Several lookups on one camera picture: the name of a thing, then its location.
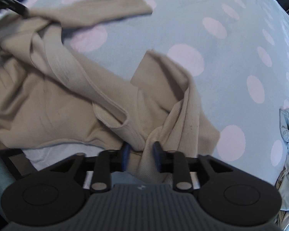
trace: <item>black circular disc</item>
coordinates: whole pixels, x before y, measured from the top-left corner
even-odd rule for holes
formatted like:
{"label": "black circular disc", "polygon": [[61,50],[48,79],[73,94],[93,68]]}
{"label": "black circular disc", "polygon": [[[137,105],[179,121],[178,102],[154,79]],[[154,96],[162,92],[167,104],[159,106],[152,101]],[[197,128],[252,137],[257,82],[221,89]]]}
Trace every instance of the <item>black circular disc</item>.
{"label": "black circular disc", "polygon": [[9,221],[48,226],[74,216],[84,205],[83,188],[67,174],[44,171],[10,185],[1,197]]}
{"label": "black circular disc", "polygon": [[197,200],[213,218],[234,226],[258,226],[276,217],[281,196],[269,183],[242,171],[217,173]]}

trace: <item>light blue bedsheet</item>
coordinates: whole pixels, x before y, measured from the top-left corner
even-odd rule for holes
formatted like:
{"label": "light blue bedsheet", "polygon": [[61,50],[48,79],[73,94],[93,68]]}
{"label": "light blue bedsheet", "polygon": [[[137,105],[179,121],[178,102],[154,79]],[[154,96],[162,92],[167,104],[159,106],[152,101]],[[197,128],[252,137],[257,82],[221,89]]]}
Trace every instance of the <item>light blue bedsheet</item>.
{"label": "light blue bedsheet", "polygon": [[[77,0],[28,0],[58,7]],[[195,78],[204,113],[221,131],[218,159],[272,184],[286,146],[279,108],[289,107],[289,17],[275,0],[146,0],[152,15],[79,30],[65,45],[131,79],[147,49],[168,54]],[[25,151],[41,169],[90,146]]]}

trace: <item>polka dot bedsheet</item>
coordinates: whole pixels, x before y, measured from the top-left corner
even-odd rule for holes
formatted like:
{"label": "polka dot bedsheet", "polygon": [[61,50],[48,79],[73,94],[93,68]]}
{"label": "polka dot bedsheet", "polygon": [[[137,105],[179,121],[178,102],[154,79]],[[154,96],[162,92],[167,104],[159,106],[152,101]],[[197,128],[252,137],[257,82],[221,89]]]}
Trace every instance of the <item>polka dot bedsheet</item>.
{"label": "polka dot bedsheet", "polygon": [[[288,15],[275,0],[145,1],[152,15],[81,29],[66,34],[64,44],[127,80],[147,49],[167,54],[194,76],[204,113],[221,132],[213,155],[274,184],[287,153],[279,108],[289,107]],[[25,154],[41,169],[76,152],[99,151],[62,144]]]}

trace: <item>gray gripper base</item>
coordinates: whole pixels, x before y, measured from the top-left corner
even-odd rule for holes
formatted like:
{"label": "gray gripper base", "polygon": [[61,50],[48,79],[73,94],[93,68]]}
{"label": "gray gripper base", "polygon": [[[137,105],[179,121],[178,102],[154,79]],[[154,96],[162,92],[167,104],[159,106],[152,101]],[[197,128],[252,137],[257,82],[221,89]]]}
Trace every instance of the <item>gray gripper base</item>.
{"label": "gray gripper base", "polygon": [[10,223],[3,231],[280,231],[273,223],[234,227],[206,214],[193,195],[167,184],[117,184],[93,194],[72,218],[48,227]]}

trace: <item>ribbed knit fabric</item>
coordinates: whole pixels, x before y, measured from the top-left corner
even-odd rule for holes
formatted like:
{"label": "ribbed knit fabric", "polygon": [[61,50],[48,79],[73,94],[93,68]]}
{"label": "ribbed knit fabric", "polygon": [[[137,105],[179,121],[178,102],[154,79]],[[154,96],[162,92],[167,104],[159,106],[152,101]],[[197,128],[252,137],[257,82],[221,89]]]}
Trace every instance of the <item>ribbed knit fabric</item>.
{"label": "ribbed knit fabric", "polygon": [[143,0],[84,0],[31,18],[0,20],[0,141],[9,148],[80,142],[132,145],[128,171],[162,182],[152,144],[186,156],[211,154],[219,132],[202,112],[190,73],[147,51],[130,82],[61,42],[63,27],[151,13]]}

